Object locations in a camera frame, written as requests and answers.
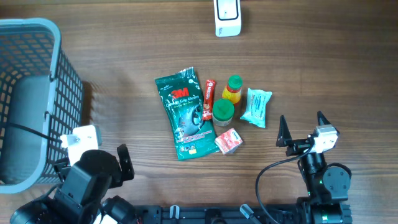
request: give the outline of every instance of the yellow label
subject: yellow label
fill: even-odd
[[[241,92],[242,92],[242,90],[240,90],[237,93],[231,93],[225,87],[224,91],[223,91],[223,99],[230,100],[233,104],[235,104],[235,103],[239,102],[239,100],[241,100]]]
[[[196,149],[191,149],[191,150],[189,150],[189,154],[190,154],[190,155],[196,154],[196,153],[197,153],[197,150],[196,150]]]

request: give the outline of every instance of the green package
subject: green package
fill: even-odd
[[[155,79],[173,131],[179,160],[218,151],[211,121],[202,120],[203,94],[193,67]]]

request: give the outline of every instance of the wooden table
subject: wooden table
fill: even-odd
[[[47,17],[85,81],[85,123],[97,124],[102,150],[126,143],[136,178],[109,190],[134,205],[257,205],[258,172],[285,159],[275,147],[279,116],[294,138],[317,125],[322,110],[341,131],[328,162],[353,171],[348,203],[355,223],[398,218],[398,4],[373,1],[243,1],[243,30],[215,37],[212,2],[2,7],[7,17]],[[233,155],[178,161],[154,78],[194,66],[201,84],[228,77],[272,91],[267,128],[238,119],[244,139]],[[227,128],[216,128],[221,134]],[[266,203],[306,195],[296,163],[271,169],[260,183]],[[42,195],[35,186],[0,196],[0,223]]]

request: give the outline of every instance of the light blue packet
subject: light blue packet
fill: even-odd
[[[246,112],[244,112],[241,119],[249,121],[260,128],[266,128],[266,104],[271,96],[272,92],[249,88]]]

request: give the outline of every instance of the bottle with green cap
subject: bottle with green cap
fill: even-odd
[[[243,80],[239,75],[233,75],[229,78],[223,91],[223,99],[230,100],[236,105],[241,101]]]
[[[226,99],[217,100],[213,105],[213,123],[218,126],[227,126],[234,116],[234,105]]]

